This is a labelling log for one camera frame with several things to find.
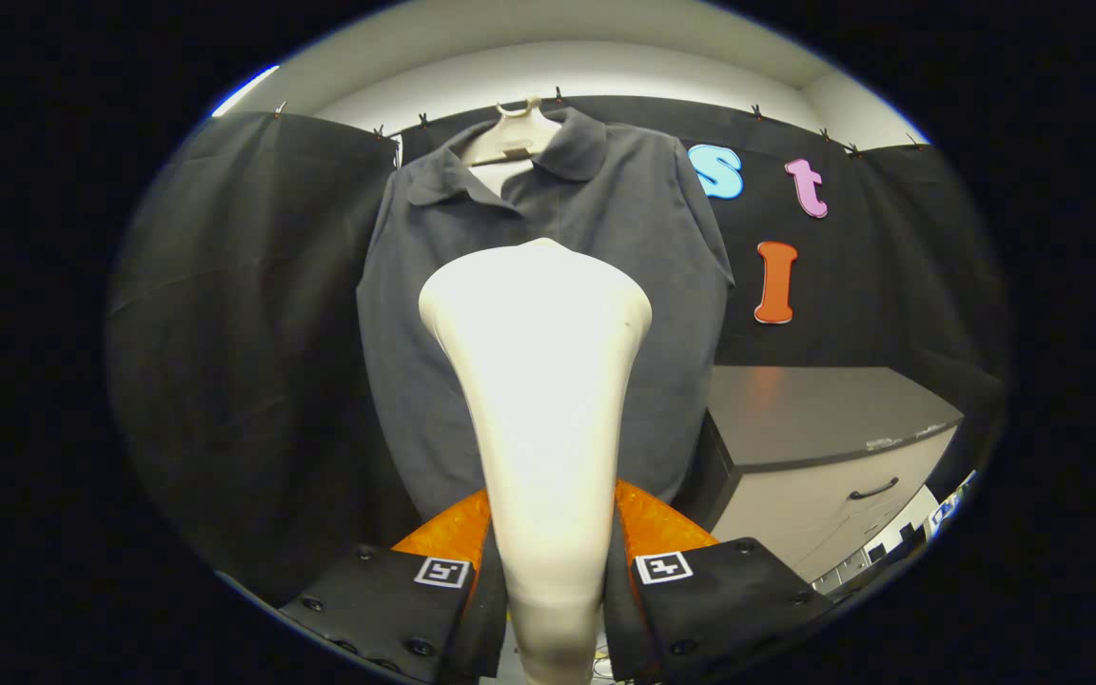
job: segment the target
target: drawer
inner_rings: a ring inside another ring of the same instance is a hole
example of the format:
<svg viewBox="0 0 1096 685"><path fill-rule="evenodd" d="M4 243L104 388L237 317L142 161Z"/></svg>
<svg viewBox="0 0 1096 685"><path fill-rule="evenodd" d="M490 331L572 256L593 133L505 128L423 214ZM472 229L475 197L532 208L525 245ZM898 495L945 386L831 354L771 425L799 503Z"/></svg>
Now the drawer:
<svg viewBox="0 0 1096 685"><path fill-rule="evenodd" d="M801 559L806 559L811 551L818 549L823 540L831 537L842 523L841 521L830 521L796 530L783 530L764 524L758 526L755 533L738 537L755 537L756 540L761 541L761 545L764 545L764 549L772 551L788 568L795 568L797 563L801 562Z"/></svg>
<svg viewBox="0 0 1096 685"><path fill-rule="evenodd" d="M888 498L889 501L909 499L925 484L927 476L947 448L949 438L954 437L954 430L945 430L895 450L843 463L788 471L744 473L739 479L726 511L713 526L713 537L718 540L731 540L743 535L755 535L753 530L808 530L821 524L846 521L865 512L877 511ZM897 484L879 494L860 500L848 498L854 491L874 493L894 478L899 479Z"/></svg>
<svg viewBox="0 0 1096 685"><path fill-rule="evenodd" d="M864 549L866 543L871 540L882 526L891 523L892 517L895 517L906 503L906 499L900 498L875 510L849 516L830 537L813 547L803 559L789 564L789 568L803 578L803 581L817 580L818 576L848 559L848 556Z"/></svg>

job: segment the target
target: blue letter s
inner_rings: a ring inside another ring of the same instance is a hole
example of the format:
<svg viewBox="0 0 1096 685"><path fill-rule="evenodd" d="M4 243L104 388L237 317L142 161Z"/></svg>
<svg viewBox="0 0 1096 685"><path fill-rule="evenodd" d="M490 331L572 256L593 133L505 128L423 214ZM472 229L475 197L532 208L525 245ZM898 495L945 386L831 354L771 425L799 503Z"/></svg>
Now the blue letter s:
<svg viewBox="0 0 1096 685"><path fill-rule="evenodd" d="M688 150L688 159L700 175L704 194L710 198L738 198L743 191L743 161L730 148L718 148L717 145L696 145Z"/></svg>

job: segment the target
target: white wall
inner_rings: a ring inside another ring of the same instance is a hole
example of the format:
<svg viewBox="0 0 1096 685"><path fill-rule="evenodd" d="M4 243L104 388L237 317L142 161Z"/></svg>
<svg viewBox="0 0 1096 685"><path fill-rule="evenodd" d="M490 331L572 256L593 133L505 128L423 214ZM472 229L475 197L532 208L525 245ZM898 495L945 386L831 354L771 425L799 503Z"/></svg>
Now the white wall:
<svg viewBox="0 0 1096 685"><path fill-rule="evenodd" d="M739 67L660 47L627 43L553 42L484 50L409 70L328 105L316 114L384 134L484 104L526 95L643 95L721 104L817 132L818 114L801 91Z"/></svg>
<svg viewBox="0 0 1096 685"><path fill-rule="evenodd" d="M894 107L866 90L856 79L834 70L814 79L801 92L826 133L840 142L855 144L861 150L910 145L910 134L917 142L927 142L916 126Z"/></svg>

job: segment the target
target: gray polo shirt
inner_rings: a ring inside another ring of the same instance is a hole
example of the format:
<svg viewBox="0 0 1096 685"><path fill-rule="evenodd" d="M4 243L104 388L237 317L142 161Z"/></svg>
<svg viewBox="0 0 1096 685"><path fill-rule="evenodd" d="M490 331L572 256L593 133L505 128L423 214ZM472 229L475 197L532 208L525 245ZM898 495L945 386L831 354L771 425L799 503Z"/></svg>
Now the gray polo shirt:
<svg viewBox="0 0 1096 685"><path fill-rule="evenodd" d="M459 380L418 313L431 274L478 250L551 238L633 278L653 322L628 380L617 476L670 502L696 447L734 283L696 169L669 135L573 109L545 116L561 129L500 196L458 156L496 121L387 179L357 315L384 437L426 520L484 486Z"/></svg>

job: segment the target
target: orange surface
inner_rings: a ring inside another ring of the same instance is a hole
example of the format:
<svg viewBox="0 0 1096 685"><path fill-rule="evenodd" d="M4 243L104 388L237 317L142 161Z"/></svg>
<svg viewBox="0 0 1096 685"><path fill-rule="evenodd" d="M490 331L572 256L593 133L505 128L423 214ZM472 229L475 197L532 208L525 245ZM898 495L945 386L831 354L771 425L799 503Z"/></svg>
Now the orange surface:
<svg viewBox="0 0 1096 685"><path fill-rule="evenodd" d="M696 550L718 543L716 537L705 533L699 525L640 487L617 481L615 500L624 521L625 555L630 571L631 562L638 556ZM476 576L481 568L484 534L488 533L490 516L488 493L481 490L432 517L409 537L400 540L392 550L423 557L469 560L476 571L468 594L470 602L476 591Z"/></svg>

